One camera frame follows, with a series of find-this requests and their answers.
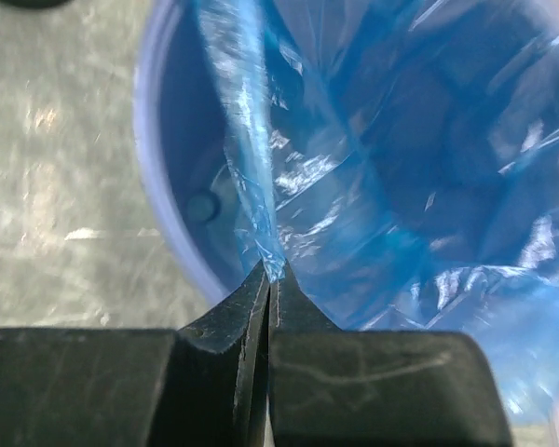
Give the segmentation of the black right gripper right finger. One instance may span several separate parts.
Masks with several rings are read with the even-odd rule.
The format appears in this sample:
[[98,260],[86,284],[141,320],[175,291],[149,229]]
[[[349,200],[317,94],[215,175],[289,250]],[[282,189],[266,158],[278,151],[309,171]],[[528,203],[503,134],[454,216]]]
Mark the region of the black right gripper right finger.
[[459,332],[337,328],[292,272],[269,298],[278,446],[510,446],[489,363]]

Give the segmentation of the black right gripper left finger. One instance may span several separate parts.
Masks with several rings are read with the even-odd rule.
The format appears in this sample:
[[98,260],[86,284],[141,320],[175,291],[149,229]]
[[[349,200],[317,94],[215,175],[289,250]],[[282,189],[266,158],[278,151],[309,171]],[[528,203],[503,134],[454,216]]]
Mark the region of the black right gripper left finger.
[[260,446],[262,266],[179,330],[0,328],[0,446]]

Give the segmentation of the blue plastic trash bin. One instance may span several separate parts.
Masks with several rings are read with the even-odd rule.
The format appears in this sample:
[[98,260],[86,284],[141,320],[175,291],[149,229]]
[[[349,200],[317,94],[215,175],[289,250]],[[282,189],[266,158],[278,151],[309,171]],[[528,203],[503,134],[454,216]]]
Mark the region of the blue plastic trash bin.
[[[212,301],[213,307],[233,293],[256,266],[264,268],[269,283],[264,357],[267,366],[266,424],[271,425],[270,288],[287,272],[292,272],[295,279],[296,276],[292,270],[286,270],[282,278],[274,279],[261,262],[245,264],[241,260],[234,231],[240,200],[225,156],[227,122],[206,62],[192,8],[194,2],[161,1],[156,4],[148,23],[136,81],[135,129],[139,163],[165,237],[186,273]],[[337,328],[345,331],[412,331],[345,329],[314,305]],[[459,333],[468,335],[480,347],[471,335]],[[498,390],[493,368],[484,355]],[[513,422],[503,403],[502,406],[511,428],[547,422],[558,408],[559,399],[549,416],[535,423]]]

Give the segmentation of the blue plastic trash bag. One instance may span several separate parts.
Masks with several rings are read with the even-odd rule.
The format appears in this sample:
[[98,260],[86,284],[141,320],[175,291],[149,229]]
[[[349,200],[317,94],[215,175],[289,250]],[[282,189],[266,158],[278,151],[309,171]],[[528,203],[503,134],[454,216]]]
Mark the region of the blue plastic trash bag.
[[471,335],[559,399],[559,21],[542,1],[196,1],[243,263],[345,329]]

